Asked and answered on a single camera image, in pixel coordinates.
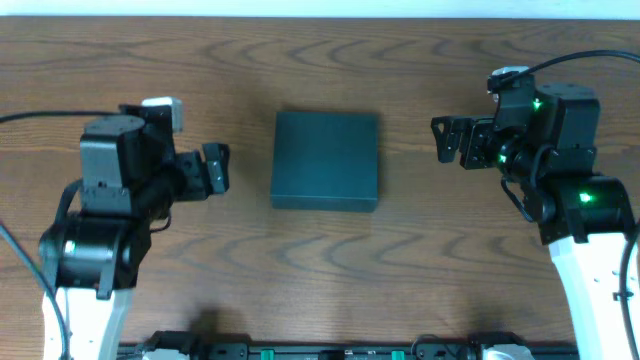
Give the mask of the black gift box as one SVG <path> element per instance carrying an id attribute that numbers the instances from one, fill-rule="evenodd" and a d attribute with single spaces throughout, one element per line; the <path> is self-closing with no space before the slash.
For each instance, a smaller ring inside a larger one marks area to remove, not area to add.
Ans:
<path id="1" fill-rule="evenodd" d="M 279 112 L 271 205 L 371 213 L 378 205 L 378 159 L 375 114 Z"/>

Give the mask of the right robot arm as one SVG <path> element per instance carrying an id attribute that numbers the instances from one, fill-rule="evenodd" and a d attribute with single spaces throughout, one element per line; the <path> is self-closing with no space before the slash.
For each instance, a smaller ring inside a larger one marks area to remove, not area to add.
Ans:
<path id="1" fill-rule="evenodd" d="M 525 73 L 488 83 L 494 114 L 432 119 L 439 162 L 496 168 L 502 189 L 520 187 L 507 195 L 549 249 L 581 358 L 638 358 L 639 223 L 623 183 L 594 170 L 599 100 L 589 88 L 538 85 Z"/>

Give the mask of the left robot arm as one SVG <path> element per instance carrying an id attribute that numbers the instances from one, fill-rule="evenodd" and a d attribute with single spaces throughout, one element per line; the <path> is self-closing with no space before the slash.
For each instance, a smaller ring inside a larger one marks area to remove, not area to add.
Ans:
<path id="1" fill-rule="evenodd" d="M 179 153 L 182 111 L 122 105 L 87 123 L 82 176 L 69 184 L 39 242 L 47 359 L 114 359 L 138 271 L 156 220 L 176 202 L 203 201 L 229 188 L 230 148 L 208 143 Z"/>

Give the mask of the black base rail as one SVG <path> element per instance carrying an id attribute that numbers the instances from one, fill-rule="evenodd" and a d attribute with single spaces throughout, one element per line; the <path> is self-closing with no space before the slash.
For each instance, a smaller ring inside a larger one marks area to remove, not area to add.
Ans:
<path id="1" fill-rule="evenodd" d="M 194 360 L 482 360 L 580 357 L 574 345 L 528 343 L 514 333 L 478 333 L 463 340 L 418 336 L 412 343 L 278 343 L 248 338 L 207 342 L 188 332 L 158 331 L 138 344 L 122 344 L 118 359 Z"/>

